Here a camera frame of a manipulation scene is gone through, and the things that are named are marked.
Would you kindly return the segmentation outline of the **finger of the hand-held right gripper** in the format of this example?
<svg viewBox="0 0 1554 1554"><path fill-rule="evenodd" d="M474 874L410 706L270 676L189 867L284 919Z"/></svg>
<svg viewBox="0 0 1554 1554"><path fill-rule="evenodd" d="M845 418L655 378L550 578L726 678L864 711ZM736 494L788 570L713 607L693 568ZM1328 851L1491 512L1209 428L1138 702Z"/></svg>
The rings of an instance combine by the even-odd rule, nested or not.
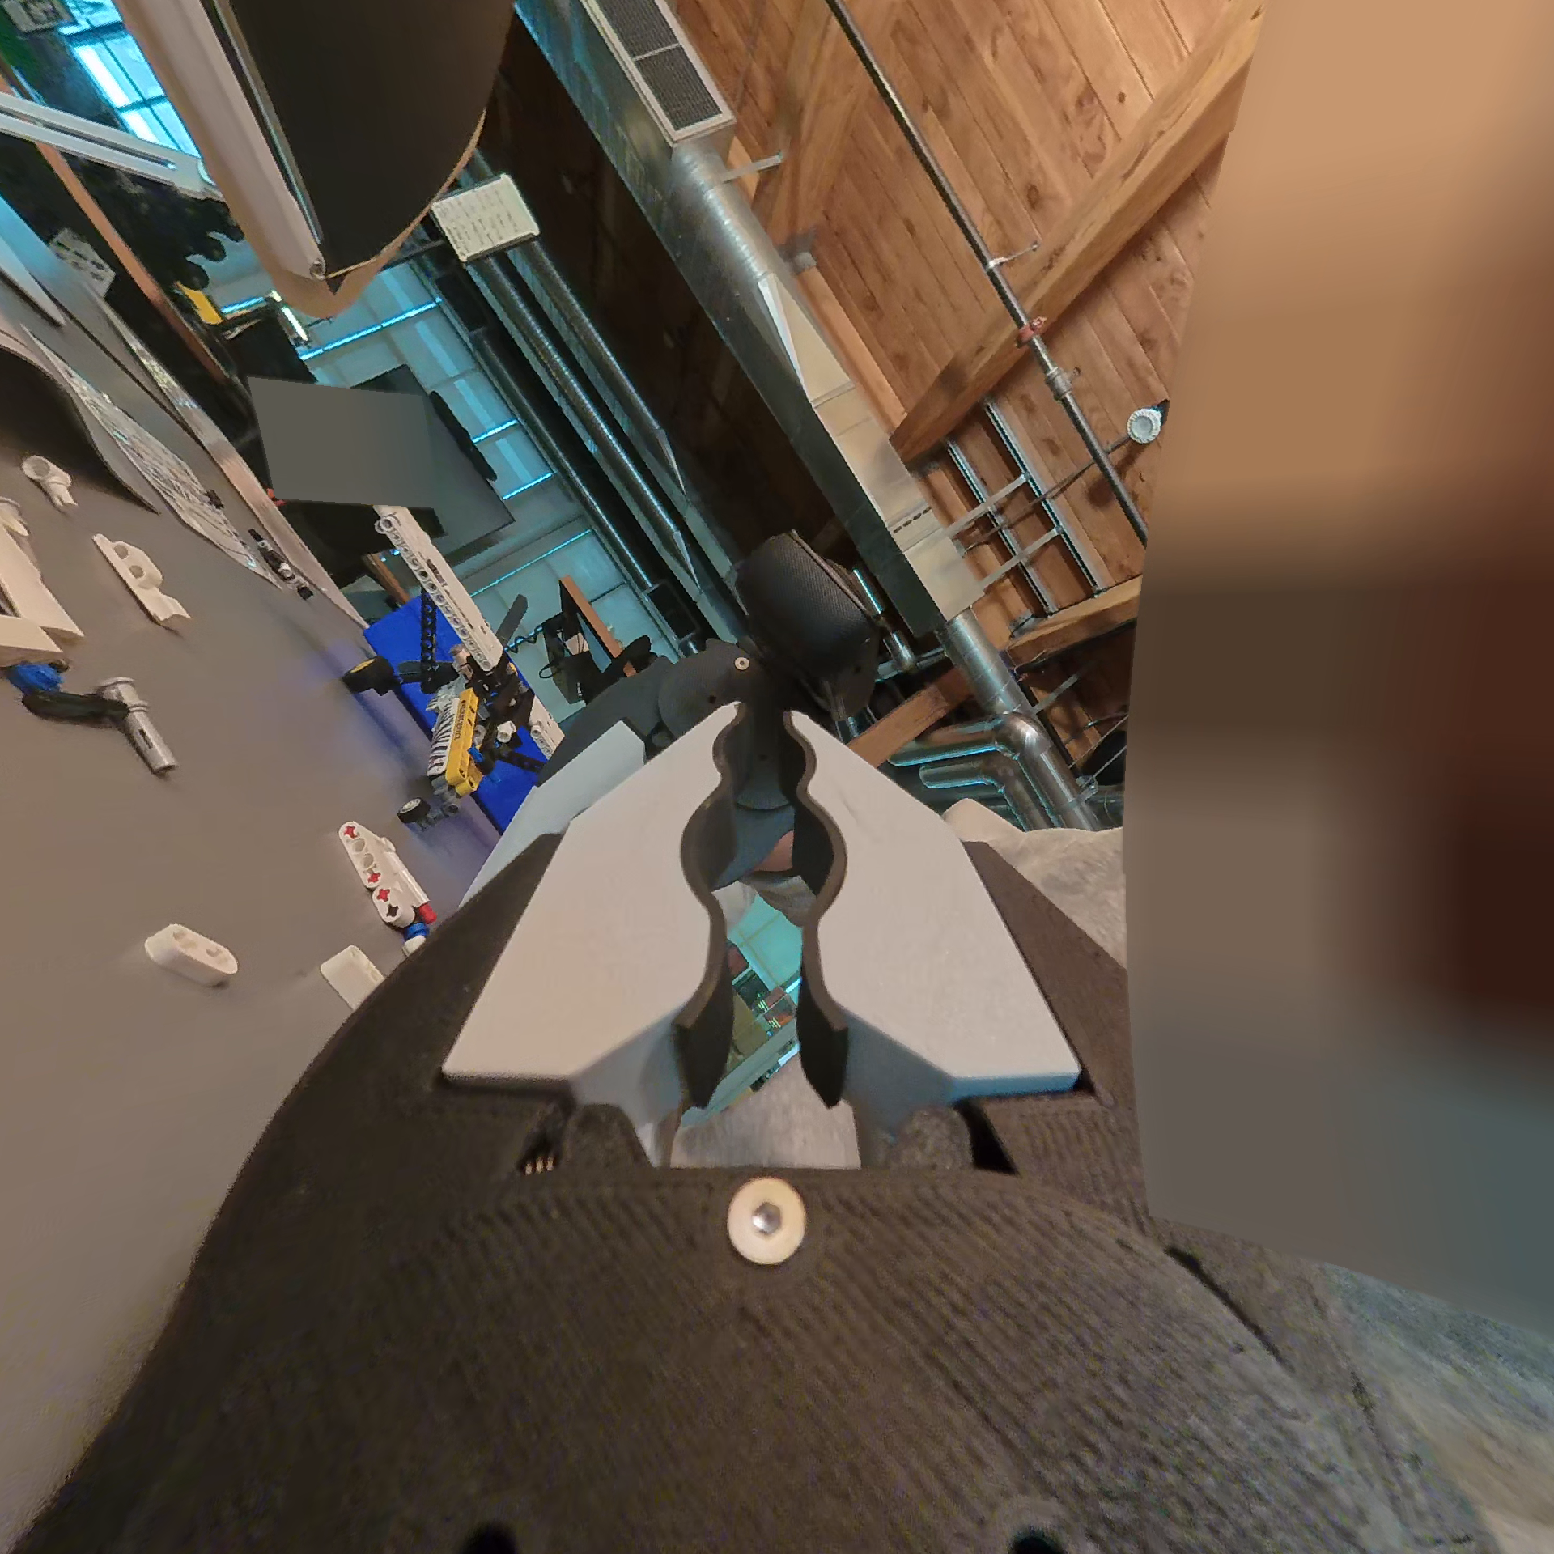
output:
<svg viewBox="0 0 1554 1554"><path fill-rule="evenodd" d="M546 814L550 818L583 814L631 781L676 739L678 735L664 723L655 725L649 733L639 733L627 721L614 723L544 781Z"/></svg>

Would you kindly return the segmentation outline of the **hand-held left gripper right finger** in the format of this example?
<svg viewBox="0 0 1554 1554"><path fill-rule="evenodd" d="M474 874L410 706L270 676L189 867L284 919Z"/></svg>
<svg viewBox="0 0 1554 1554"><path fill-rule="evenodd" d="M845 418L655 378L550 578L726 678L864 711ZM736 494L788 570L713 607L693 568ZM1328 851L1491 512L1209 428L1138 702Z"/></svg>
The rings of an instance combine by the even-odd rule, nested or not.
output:
<svg viewBox="0 0 1554 1554"><path fill-rule="evenodd" d="M816 719L784 727L816 1094L893 1136L928 1107L1072 1092L1081 1061L961 837Z"/></svg>

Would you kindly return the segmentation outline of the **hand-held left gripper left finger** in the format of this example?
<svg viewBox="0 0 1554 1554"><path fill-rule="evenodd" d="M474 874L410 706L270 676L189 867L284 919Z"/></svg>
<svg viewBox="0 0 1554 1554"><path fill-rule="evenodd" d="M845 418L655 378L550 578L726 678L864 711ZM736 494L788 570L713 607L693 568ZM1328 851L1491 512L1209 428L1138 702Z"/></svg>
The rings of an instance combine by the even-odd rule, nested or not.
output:
<svg viewBox="0 0 1554 1554"><path fill-rule="evenodd" d="M686 876L684 837L722 772L720 707L631 781L575 818L546 814L544 783L464 901L495 907L497 884L556 843L534 894L443 1061L464 1086L559 1090L620 1107L655 1163L686 1103L672 1026L720 962L724 913Z"/></svg>

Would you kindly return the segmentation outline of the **white lego beam assembly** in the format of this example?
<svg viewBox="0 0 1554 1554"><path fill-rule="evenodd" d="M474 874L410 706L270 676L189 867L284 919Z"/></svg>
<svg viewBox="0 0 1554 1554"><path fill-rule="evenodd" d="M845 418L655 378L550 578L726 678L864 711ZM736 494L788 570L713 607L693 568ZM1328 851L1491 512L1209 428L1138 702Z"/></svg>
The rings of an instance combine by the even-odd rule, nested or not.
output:
<svg viewBox="0 0 1554 1554"><path fill-rule="evenodd" d="M396 847L379 832L348 820L340 826L338 836L379 919L400 934L402 954L410 956L426 944L437 923L428 890L416 880Z"/></svg>

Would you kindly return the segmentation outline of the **yellow black lego model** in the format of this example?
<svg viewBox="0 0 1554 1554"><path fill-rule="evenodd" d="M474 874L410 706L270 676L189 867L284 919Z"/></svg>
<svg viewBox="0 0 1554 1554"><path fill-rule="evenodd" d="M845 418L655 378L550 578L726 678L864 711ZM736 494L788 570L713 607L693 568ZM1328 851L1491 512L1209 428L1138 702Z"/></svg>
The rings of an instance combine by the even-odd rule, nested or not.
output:
<svg viewBox="0 0 1554 1554"><path fill-rule="evenodd" d="M418 659L395 665L398 688L420 688L435 711L431 793L464 801L501 764L540 773L563 727L412 510L375 512L379 533L420 581Z"/></svg>

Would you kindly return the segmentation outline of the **grey lego axle pin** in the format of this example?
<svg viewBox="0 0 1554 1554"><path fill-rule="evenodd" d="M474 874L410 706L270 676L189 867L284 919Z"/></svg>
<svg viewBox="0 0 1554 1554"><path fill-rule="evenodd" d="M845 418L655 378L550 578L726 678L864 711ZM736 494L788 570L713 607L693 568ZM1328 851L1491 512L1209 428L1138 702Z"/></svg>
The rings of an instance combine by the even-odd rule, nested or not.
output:
<svg viewBox="0 0 1554 1554"><path fill-rule="evenodd" d="M127 676L113 676L98 684L107 715L125 731L131 746L156 775L177 770L179 760L152 719L150 707L137 684Z"/></svg>

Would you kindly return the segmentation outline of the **white lego bar piece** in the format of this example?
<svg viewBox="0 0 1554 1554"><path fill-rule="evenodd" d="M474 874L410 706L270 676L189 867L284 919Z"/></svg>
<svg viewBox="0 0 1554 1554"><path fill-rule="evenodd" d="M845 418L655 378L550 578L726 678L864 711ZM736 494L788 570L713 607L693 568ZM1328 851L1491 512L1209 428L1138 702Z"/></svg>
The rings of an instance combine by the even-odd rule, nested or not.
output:
<svg viewBox="0 0 1554 1554"><path fill-rule="evenodd" d="M166 630L179 630L191 620L185 605L166 591L164 572L148 552L105 533L94 533L92 541L152 622Z"/></svg>

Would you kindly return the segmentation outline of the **lego instruction booklet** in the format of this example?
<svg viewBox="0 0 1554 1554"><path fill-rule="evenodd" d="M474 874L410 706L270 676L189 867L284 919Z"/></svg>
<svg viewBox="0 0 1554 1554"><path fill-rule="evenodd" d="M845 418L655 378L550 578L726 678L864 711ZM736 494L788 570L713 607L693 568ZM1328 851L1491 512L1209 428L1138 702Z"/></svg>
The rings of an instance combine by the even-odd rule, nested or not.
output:
<svg viewBox="0 0 1554 1554"><path fill-rule="evenodd" d="M148 512L166 512L247 570L282 585L263 558L255 539L261 533L303 587L334 605L352 628L364 628L362 612L199 405L177 405L177 413L197 422L195 442L185 448L181 424L160 416L158 403L137 399L135 382L119 380L121 395L113 397L88 380L84 366L69 360L69 345L92 345L71 318L67 327L57 327L10 286L5 286L3 337L5 442L16 453L49 455L80 484L117 488Z"/></svg>

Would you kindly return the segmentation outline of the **large white lego panel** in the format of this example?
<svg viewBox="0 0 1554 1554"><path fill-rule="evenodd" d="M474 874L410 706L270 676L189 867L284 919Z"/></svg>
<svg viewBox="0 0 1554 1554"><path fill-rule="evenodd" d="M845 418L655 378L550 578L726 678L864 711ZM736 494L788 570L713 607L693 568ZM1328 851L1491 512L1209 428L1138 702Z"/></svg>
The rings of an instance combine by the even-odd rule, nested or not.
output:
<svg viewBox="0 0 1554 1554"><path fill-rule="evenodd" d="M84 630L49 589L20 506L3 498L3 669L65 667Z"/></svg>

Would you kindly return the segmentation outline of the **yellow and black brick assembly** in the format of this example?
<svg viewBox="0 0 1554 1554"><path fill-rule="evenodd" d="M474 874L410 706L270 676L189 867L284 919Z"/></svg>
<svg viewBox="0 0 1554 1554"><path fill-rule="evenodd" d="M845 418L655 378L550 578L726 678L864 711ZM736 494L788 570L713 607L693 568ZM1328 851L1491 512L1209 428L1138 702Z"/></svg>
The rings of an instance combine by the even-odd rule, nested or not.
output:
<svg viewBox="0 0 1554 1554"><path fill-rule="evenodd" d="M393 663L418 659L418 638L420 638L418 614L420 614L420 597L410 601L408 605L398 607L396 610L389 612L383 620L369 626L367 643L371 647L371 657L383 655ZM416 779L412 795L408 799L431 797L433 793L426 770L433 746L435 711L431 709L429 696L420 688L395 688L387 694L398 696L398 700L402 700L406 707L412 709L418 723L429 737L429 750L422 762L422 775ZM482 781L482 785L472 797L461 801L462 803L461 812L480 810L497 830L505 830L517 818L526 797L538 785L540 773L532 775L515 766L501 764L495 768L492 775L488 775Z"/></svg>

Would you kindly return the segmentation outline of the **dark sprinkler pipe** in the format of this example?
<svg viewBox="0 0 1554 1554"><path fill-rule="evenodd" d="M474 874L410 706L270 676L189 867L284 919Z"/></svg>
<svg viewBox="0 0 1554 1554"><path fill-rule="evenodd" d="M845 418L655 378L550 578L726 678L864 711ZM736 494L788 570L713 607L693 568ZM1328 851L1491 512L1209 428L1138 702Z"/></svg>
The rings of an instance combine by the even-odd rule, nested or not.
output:
<svg viewBox="0 0 1554 1554"><path fill-rule="evenodd" d="M1074 374L1058 362L1058 358L1046 345L1044 339L1046 323L1037 319L1031 308L1017 294L1013 283L1004 275L1008 261L1000 259L986 242L980 224L973 219L971 209L967 207L967 203L963 203L959 189L951 182L942 160L936 157L934 145L930 145L920 125L913 120L907 102L903 100L901 92L889 79L885 67L880 61L880 56L870 46L866 32L860 27L854 11L845 1L827 1L827 9L835 17L841 32L845 34L847 44L854 50L856 58L866 69L872 87L876 87L878 94L883 98L891 118L895 120L895 125L899 125L916 162L922 166L930 184L934 184L934 191L938 199L944 203L951 221L957 224L963 242L967 242L975 259L980 263L984 281L992 286L994 294L998 296L996 321L1008 321L1013 329L1017 358L1025 360L1027 356L1031 356L1033 360L1037 360L1037 364L1043 370L1043 380L1046 387L1050 389L1052 397L1060 403L1064 415L1068 416L1068 420L1079 434L1085 449L1089 451L1091 465L1105 477L1108 488L1114 492L1114 498L1124 517L1130 521L1130 527L1138 535L1140 543L1147 543L1149 541L1147 519L1140 510L1138 500L1130 492L1126 479L1114 465L1112 446L1107 446L1101 440L1101 434L1097 432L1089 415L1081 407L1076 395Z"/></svg>

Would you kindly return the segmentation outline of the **white paper sign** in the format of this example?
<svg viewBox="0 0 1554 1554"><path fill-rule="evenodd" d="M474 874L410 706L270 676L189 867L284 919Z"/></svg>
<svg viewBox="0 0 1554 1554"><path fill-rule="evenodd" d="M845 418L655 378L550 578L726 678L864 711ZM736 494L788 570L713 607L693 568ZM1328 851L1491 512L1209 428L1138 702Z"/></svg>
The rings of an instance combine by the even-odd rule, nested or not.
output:
<svg viewBox="0 0 1554 1554"><path fill-rule="evenodd" d="M507 172L443 193L429 205L429 215L462 265L528 244L542 232Z"/></svg>

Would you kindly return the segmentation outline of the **metal vent grille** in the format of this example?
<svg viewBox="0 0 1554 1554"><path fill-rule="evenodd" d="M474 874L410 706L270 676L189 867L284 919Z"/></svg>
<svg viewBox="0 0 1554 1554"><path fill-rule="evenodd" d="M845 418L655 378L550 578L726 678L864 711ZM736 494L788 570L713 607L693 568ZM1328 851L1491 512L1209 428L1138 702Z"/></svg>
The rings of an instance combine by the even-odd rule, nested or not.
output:
<svg viewBox="0 0 1554 1554"><path fill-rule="evenodd" d="M734 131L734 112L670 3L583 5L672 145Z"/></svg>

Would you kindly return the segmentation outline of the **white light tube fixture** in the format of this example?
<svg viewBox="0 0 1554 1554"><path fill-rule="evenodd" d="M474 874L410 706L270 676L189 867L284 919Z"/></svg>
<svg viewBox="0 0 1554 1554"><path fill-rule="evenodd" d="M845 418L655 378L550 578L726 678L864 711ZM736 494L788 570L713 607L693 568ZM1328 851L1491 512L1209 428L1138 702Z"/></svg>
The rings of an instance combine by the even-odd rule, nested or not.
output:
<svg viewBox="0 0 1554 1554"><path fill-rule="evenodd" d="M201 157L63 112L8 89L3 91L3 133L168 184L193 199L224 197Z"/></svg>

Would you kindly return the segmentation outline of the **silver metal air duct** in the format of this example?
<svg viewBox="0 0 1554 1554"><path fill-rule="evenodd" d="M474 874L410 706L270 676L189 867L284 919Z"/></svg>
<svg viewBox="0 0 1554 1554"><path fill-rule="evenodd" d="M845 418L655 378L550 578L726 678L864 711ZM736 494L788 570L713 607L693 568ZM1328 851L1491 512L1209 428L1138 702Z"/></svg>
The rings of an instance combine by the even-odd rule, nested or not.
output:
<svg viewBox="0 0 1554 1554"><path fill-rule="evenodd" d="M672 145L583 3L526 1L517 13L907 632L934 634L969 673L973 698L996 721L994 748L1037 795L1039 822L1101 828L1095 789L1076 775L1010 655L977 618L986 583L889 444L740 188L728 164L736 125Z"/></svg>

